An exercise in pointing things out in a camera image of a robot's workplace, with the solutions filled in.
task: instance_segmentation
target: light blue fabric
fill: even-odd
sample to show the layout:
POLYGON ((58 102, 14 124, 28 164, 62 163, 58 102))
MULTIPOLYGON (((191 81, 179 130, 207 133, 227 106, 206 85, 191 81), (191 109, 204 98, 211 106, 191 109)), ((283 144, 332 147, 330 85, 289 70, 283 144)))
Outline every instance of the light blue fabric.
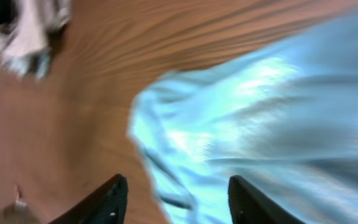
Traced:
POLYGON ((232 223, 232 175, 305 223, 358 223, 358 11, 166 73, 135 99, 129 134, 172 223, 232 223))

